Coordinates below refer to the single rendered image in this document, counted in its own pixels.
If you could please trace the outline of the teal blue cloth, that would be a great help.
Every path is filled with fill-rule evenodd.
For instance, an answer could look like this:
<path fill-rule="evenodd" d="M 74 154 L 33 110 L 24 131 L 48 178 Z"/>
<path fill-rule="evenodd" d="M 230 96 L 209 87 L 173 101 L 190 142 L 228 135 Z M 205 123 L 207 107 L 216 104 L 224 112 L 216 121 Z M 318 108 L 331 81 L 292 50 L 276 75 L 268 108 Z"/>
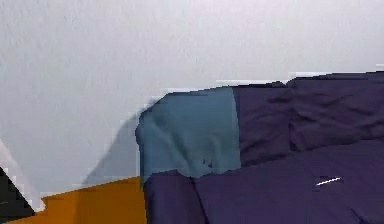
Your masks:
<path fill-rule="evenodd" d="M 140 114 L 135 136 L 143 181 L 168 171 L 196 178 L 241 167 L 229 86 L 165 95 Z"/>

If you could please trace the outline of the small white strip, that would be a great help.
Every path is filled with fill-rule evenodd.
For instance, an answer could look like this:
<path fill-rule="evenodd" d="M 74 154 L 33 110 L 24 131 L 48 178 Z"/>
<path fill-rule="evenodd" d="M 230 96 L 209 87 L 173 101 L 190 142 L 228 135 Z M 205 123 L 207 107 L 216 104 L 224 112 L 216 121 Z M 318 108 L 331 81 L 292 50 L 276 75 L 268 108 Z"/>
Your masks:
<path fill-rule="evenodd" d="M 321 185 L 329 184 L 329 183 L 336 182 L 336 181 L 339 181 L 339 180 L 342 180 L 342 178 L 341 177 L 335 177 L 335 178 L 332 178 L 332 179 L 323 180 L 323 181 L 317 183 L 316 186 L 321 186 Z"/>

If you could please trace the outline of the dark purple sofa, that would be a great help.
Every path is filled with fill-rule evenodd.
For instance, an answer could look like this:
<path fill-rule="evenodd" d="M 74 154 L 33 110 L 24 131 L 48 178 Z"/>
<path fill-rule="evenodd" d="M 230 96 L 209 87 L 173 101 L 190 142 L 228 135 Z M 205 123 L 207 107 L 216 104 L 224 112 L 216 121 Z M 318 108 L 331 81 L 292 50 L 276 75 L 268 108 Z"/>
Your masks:
<path fill-rule="evenodd" d="M 142 180 L 147 224 L 384 224 L 384 72 L 229 87 L 241 167 Z"/>

